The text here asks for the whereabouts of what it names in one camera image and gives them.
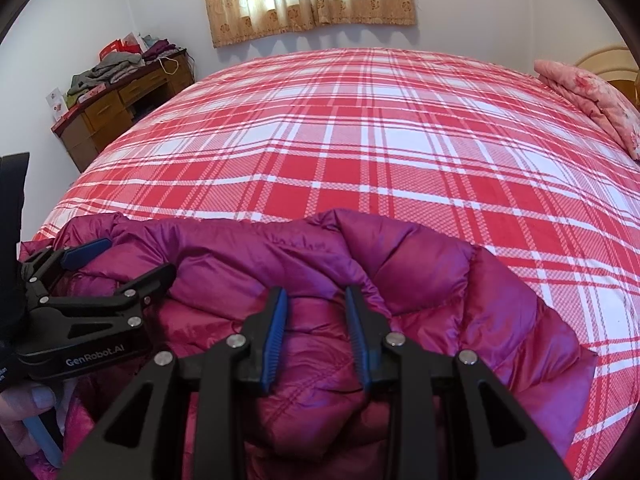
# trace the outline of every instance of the white wall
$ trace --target white wall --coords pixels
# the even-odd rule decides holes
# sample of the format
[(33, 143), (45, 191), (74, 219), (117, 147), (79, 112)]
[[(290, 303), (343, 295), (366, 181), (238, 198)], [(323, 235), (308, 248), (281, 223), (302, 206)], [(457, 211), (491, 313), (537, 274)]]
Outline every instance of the white wall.
[(31, 152), (22, 239), (31, 238), (78, 177), (51, 133), (46, 95), (132, 31), (127, 0), (31, 0), (0, 44), (0, 155)]
[(597, 0), (533, 0), (533, 56), (575, 63), (600, 47), (624, 43)]
[(198, 77), (258, 56), (344, 46), (436, 50), (531, 72), (622, 39), (596, 0), (416, 0), (417, 27), (345, 25), (213, 49), (204, 0), (130, 0), (139, 30), (189, 49)]

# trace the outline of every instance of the wooden desk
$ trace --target wooden desk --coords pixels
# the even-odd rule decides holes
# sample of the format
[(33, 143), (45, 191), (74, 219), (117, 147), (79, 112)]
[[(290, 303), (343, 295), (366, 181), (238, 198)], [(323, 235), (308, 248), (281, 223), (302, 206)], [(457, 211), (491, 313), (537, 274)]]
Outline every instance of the wooden desk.
[(125, 133), (144, 109), (158, 107), (193, 84), (186, 51), (155, 61), (77, 106), (53, 132), (84, 171), (109, 144)]

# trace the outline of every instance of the magenta down jacket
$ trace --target magenta down jacket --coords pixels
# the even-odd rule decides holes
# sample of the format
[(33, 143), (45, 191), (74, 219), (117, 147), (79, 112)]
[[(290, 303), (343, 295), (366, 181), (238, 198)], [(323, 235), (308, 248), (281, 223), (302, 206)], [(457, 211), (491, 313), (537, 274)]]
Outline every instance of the magenta down jacket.
[[(289, 318), (273, 395), (244, 410), (252, 480), (382, 478), (388, 405), (368, 402), (353, 368), (344, 289), (361, 286), (372, 309), (425, 349), (470, 348), (515, 394), (559, 454), (574, 437), (596, 355), (555, 311), (487, 250), (400, 221), (346, 210), (305, 220), (131, 221), (76, 218), (55, 247), (109, 237), (113, 247), (62, 283), (57, 294), (110, 295), (165, 262), (178, 273), (169, 298), (147, 313), (158, 342), (179, 356), (238, 332), (285, 287)], [(42, 243), (32, 242), (23, 253)], [(65, 455), (126, 385), (140, 361), (84, 378), (66, 419)], [(195, 406), (184, 470), (191, 464)], [(41, 479), (54, 472), (28, 459)]]

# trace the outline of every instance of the red plaid bedsheet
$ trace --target red plaid bedsheet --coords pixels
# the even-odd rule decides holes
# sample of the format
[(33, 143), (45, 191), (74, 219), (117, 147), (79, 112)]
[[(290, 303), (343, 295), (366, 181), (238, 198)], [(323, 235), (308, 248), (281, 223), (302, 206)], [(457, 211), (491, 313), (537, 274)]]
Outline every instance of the red plaid bedsheet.
[(109, 146), (76, 215), (285, 221), (334, 207), (486, 246), (600, 355), (566, 462), (588, 478), (639, 399), (640, 171), (530, 76), (444, 54), (331, 50), (199, 82)]

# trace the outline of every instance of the fingernail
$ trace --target fingernail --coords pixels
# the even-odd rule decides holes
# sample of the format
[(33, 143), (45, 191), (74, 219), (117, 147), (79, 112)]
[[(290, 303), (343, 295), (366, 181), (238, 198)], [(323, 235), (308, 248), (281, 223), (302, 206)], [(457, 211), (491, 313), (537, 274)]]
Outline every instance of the fingernail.
[(53, 408), (56, 403), (56, 396), (51, 388), (46, 386), (36, 386), (31, 389), (31, 398), (39, 410)]

